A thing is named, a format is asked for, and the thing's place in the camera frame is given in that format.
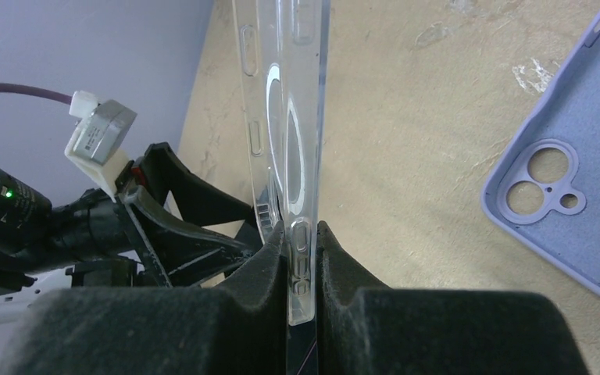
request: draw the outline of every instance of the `textured countertop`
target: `textured countertop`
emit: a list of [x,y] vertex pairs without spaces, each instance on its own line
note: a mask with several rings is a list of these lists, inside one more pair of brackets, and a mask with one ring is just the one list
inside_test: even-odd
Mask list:
[[[490,222],[479,196],[599,8],[600,0],[333,0],[319,212],[392,287],[548,296],[593,373],[600,298]],[[180,155],[251,203],[240,86],[231,3],[216,0]]]

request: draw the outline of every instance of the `clear phone case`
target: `clear phone case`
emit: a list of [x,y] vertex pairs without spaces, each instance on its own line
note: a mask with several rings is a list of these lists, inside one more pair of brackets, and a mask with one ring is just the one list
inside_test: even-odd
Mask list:
[[316,225],[329,0],[234,0],[255,210],[284,222],[288,323],[316,310]]

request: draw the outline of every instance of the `lavender silicone phone case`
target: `lavender silicone phone case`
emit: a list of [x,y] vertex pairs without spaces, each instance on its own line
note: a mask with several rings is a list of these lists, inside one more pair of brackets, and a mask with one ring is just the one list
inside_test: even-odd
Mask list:
[[[528,171],[544,148],[569,160],[566,174],[550,184]],[[508,193],[520,181],[541,188],[537,212],[509,207]],[[600,12],[512,139],[481,199],[491,220],[600,295]]]

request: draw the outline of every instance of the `red component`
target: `red component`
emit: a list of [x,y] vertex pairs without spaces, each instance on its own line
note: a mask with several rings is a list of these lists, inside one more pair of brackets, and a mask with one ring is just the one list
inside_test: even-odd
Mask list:
[[137,184],[140,184],[141,186],[146,188],[146,176],[144,176],[144,172],[141,171],[141,168],[139,168],[138,166],[133,166],[131,171],[132,175],[134,176],[134,179],[137,181]]

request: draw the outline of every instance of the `white wall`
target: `white wall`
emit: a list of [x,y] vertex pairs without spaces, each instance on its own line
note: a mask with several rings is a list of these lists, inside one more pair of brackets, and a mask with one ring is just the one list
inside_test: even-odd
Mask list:
[[[0,81],[113,98],[139,116],[123,146],[177,148],[212,0],[0,0]],[[0,95],[0,167],[55,205],[93,187],[63,158],[67,107]],[[12,324],[0,326],[0,351]]]

